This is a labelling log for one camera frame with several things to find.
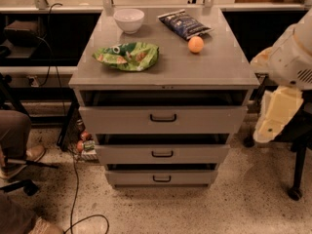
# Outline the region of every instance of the gray countertop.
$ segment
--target gray countertop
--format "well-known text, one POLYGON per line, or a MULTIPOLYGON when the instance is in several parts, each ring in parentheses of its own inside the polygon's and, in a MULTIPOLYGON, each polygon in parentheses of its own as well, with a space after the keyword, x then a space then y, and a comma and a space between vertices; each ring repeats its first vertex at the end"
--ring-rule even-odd
POLYGON ((214 31, 203 36, 205 46, 192 54, 187 41, 162 24, 157 16, 177 8, 148 8, 141 29, 127 35, 113 19, 117 9, 105 9, 69 82, 71 88, 105 89, 144 87, 178 89, 207 87, 219 89, 256 88, 258 81, 219 8, 188 8, 186 13, 214 31), (159 46, 155 65, 141 72, 126 72, 103 65, 92 57, 98 48, 120 43, 147 42, 159 46))

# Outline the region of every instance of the shoe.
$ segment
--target shoe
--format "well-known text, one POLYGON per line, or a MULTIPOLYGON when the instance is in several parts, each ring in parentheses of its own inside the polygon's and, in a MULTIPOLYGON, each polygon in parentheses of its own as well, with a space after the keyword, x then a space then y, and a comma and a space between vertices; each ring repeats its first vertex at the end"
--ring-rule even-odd
MULTIPOLYGON (((29 161, 39 161, 43 155, 45 155, 46 150, 42 145, 37 145, 26 150, 26 160, 29 161)), ((0 177, 2 179, 10 179, 17 174, 19 174, 27 165, 13 165, 10 167, 1 167, 0 177)))
POLYGON ((63 234, 64 231, 57 225, 38 217, 35 226, 28 234, 63 234))

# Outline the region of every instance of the drawer handle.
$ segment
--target drawer handle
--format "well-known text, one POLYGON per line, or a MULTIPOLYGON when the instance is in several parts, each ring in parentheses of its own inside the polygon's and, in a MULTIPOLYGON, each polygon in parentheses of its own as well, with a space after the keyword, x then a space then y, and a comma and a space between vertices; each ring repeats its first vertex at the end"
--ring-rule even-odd
POLYGON ((157 118, 155 116, 153 116, 152 114, 149 115, 149 119, 153 122, 174 122, 176 121, 176 114, 173 115, 172 118, 170 119, 164 119, 164 118, 157 118))
POLYGON ((171 151, 169 154, 157 154, 154 151, 152 151, 152 156, 154 158, 171 158, 174 156, 174 152, 171 151))
POLYGON ((168 178, 156 178, 156 176, 153 176, 154 182, 158 183, 169 183, 172 180, 172 177, 169 175, 168 178))

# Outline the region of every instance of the bottom drawer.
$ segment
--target bottom drawer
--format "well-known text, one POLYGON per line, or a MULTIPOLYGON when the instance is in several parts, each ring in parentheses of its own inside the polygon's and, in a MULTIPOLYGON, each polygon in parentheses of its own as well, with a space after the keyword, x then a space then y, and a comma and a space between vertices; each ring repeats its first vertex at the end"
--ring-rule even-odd
POLYGON ((210 186, 217 176, 217 171, 120 171, 105 172, 107 181, 112 186, 126 185, 207 185, 210 186))

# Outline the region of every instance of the floor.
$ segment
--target floor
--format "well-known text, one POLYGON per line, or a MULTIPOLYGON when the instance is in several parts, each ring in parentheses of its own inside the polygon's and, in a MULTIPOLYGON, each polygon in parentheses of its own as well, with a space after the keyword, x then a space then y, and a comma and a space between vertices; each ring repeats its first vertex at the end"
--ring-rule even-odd
POLYGON ((105 179, 104 167, 97 162, 74 162, 71 152, 57 147, 60 127, 34 127, 28 145, 44 144, 47 154, 42 162, 58 169, 27 167, 11 182, 29 178, 40 190, 31 197, 22 189, 10 196, 64 230, 96 215, 73 227, 73 233, 79 234, 105 233, 104 217, 111 234, 312 233, 312 152, 307 152, 303 197, 294 201, 287 189, 293 184, 295 154, 288 143, 244 147, 253 123, 254 117, 248 115, 210 188, 114 189, 105 179))

